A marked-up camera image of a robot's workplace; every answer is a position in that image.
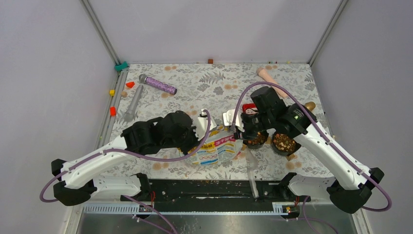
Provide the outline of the cat food bag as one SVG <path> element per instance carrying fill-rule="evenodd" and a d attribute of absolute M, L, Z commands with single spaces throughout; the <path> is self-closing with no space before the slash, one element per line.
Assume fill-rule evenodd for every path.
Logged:
<path fill-rule="evenodd" d="M 204 145 L 184 162 L 192 165 L 211 165 L 234 159 L 241 151 L 243 142 L 234 138 L 228 127 L 219 125 L 208 135 Z"/>

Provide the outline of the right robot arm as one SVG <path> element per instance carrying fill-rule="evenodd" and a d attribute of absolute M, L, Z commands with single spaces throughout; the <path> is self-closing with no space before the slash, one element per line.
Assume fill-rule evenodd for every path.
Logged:
<path fill-rule="evenodd" d="M 256 113 L 248 115 L 235 108 L 223 114 L 225 125 L 234 131 L 235 138 L 250 140 L 260 132 L 274 129 L 307 149 L 332 173 L 328 178 L 288 173 L 279 183 L 281 198 L 287 201 L 296 196 L 328 199 L 349 214 L 365 208 L 372 191 L 380 188 L 383 171 L 355 159 L 304 105 L 298 101 L 286 105 L 276 93 L 278 85 L 258 82 L 257 86 L 250 96 Z"/>

